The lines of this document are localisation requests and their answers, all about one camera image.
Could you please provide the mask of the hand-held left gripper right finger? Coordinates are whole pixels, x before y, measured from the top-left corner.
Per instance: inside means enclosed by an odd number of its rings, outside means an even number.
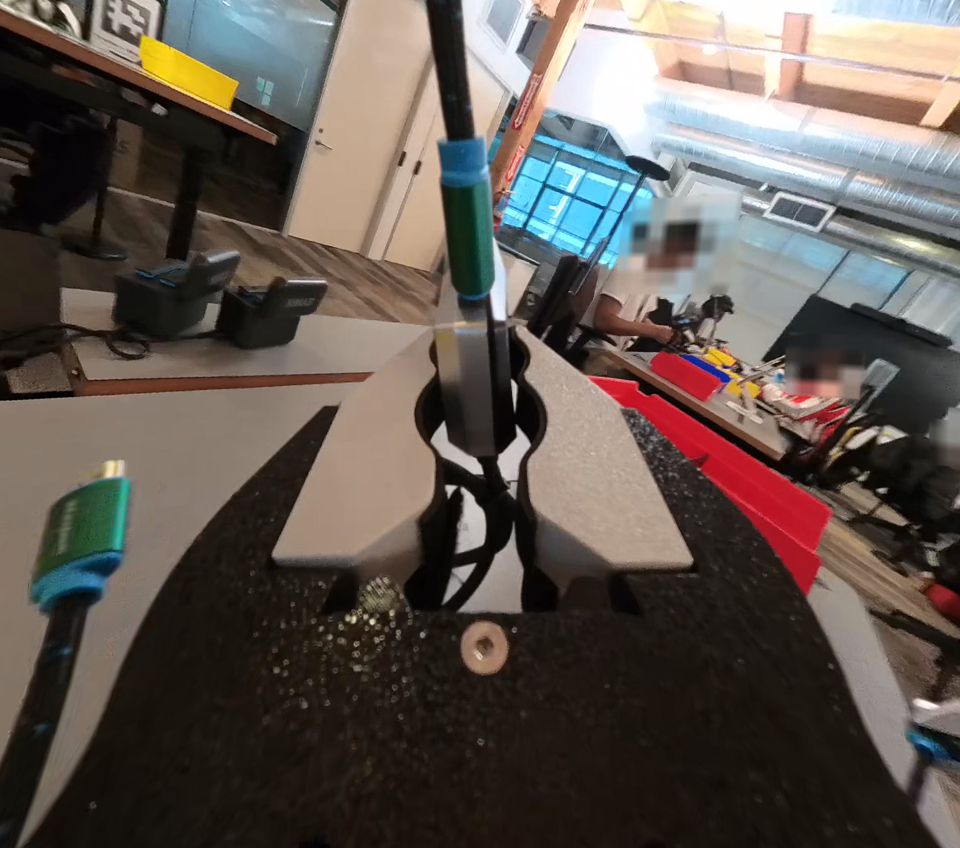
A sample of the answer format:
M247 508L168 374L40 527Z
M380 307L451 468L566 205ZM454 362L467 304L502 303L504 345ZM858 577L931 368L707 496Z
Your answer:
M522 595L583 578L687 573L694 558L618 402L525 327L511 331Z

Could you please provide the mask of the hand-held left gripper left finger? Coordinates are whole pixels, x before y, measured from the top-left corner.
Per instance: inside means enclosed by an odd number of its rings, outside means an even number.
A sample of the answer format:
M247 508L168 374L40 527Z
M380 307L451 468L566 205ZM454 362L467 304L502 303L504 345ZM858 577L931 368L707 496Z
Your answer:
M273 548L277 566L412 578L450 561L434 348L427 328L339 406Z

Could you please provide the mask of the silver hdmi adapter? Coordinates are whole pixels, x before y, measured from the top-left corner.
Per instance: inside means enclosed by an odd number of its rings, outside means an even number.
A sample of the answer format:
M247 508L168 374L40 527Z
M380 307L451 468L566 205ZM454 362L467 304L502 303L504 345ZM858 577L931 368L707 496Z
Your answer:
M500 456L517 434L505 302L495 294L470 301L446 285L434 341L448 441L473 458Z

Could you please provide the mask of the small red parts bin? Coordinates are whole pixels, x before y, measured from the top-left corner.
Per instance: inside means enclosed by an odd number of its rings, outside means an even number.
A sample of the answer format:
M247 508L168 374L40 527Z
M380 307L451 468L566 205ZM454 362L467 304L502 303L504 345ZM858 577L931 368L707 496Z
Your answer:
M650 360L650 370L687 396L701 402L709 401L727 387L719 378L683 360L680 354L666 350L654 354Z

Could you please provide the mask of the large red plastic bin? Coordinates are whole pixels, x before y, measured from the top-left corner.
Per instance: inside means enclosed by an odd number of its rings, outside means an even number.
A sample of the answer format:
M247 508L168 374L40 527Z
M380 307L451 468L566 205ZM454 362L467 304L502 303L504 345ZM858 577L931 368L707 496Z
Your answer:
M625 409L637 411L718 487L778 555L799 590L809 595L822 567L819 546L831 508L752 458L725 437L636 383L592 376Z

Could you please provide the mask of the small blue parts bin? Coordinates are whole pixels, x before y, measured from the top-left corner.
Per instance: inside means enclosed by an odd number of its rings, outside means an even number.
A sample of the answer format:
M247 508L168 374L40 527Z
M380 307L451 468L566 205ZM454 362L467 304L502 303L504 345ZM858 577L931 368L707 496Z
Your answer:
M683 353L680 355L680 357L684 361L692 364L694 367L697 367L699 370L711 374L715 378L719 379L723 386L728 385L733 378L725 367L714 364L714 362L708 360L700 354Z

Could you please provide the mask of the grey charger case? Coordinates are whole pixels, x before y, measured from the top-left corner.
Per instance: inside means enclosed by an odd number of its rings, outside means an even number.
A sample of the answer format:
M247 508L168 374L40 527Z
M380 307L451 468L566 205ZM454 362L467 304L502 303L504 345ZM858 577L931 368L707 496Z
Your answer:
M284 346L296 336L301 319L316 314L328 287L323 278L277 276L265 286L227 289L214 331L241 350Z
M230 285L240 262L238 251L208 250L188 260L167 259L158 267L118 274L112 320L149 340L180 338L204 320L208 305Z

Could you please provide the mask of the black office chair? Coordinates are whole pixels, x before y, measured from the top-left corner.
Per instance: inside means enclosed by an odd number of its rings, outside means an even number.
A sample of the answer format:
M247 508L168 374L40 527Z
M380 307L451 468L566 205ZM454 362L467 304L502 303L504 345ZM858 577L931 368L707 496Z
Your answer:
M932 577L940 542L958 540L958 459L930 434L883 439L880 415L838 424L795 450L792 477L838 506L848 530L880 542L872 554L901 575Z

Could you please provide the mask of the black floor lamp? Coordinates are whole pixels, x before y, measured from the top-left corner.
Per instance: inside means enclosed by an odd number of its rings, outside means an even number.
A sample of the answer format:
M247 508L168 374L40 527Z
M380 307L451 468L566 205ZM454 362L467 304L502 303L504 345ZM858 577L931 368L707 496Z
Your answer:
M628 155L625 162L627 168L634 175L633 184L618 213L612 219L608 231L598 243L595 251L598 262L602 262L604 256L610 252L618 253L619 244L623 237L622 229L624 225L629 224L632 218L635 202L644 183L650 180L662 183L669 179L669 170L653 159L639 155Z

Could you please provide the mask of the white vent grille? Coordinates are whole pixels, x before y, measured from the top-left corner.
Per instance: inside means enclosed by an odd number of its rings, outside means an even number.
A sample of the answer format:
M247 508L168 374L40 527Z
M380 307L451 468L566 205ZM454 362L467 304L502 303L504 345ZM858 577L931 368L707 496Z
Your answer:
M764 218L820 233L830 222L835 206L787 192L777 192L764 208Z

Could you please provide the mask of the white door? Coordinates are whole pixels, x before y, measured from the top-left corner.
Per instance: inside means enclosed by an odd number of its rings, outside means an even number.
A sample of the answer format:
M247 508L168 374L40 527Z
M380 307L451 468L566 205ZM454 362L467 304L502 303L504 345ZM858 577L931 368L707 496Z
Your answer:
M420 0L347 0L285 226L361 253L429 55Z

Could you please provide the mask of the wooden column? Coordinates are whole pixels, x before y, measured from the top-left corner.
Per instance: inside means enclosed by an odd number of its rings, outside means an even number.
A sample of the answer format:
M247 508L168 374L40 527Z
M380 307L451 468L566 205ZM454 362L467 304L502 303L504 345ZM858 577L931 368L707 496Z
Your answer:
M559 0L555 14L549 21L530 73L531 75L537 72L543 75L540 94L535 109L539 115L535 130L537 130L546 110L547 103L570 59L571 51L584 27L587 15L594 7L595 1L596 0ZM496 204L508 198L513 189L513 186L511 186L510 189L507 188L505 183L507 163L511 158L516 144L516 135L510 130L512 116L513 115L510 117L507 128L501 138L501 143L489 168L490 183ZM526 153L534 138L534 134L529 141Z

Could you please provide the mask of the yellow plastic bin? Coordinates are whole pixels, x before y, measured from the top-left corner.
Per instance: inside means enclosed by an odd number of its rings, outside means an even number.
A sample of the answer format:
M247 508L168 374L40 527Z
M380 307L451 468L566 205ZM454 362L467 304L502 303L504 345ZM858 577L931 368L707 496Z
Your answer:
M237 80L148 36L140 38L139 56L151 77L221 110L233 109Z

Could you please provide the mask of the framed black-and-white tag sign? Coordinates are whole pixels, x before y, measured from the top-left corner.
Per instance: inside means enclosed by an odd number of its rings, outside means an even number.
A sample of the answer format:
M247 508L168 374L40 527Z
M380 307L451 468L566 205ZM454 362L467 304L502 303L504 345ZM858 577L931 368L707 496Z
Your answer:
M105 57L142 68L143 38L163 39L168 0L85 0L81 37Z

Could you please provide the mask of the red wall sign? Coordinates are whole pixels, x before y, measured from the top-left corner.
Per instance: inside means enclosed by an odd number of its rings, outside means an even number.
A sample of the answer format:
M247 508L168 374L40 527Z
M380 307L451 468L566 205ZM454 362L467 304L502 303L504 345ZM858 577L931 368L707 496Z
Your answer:
M540 117L536 109L543 81L544 75L542 73L532 72L513 110L513 115L510 120L510 131L512 131L516 137L510 159L507 162L505 175L505 184L509 190L512 188L513 182L519 173L527 146L536 131Z

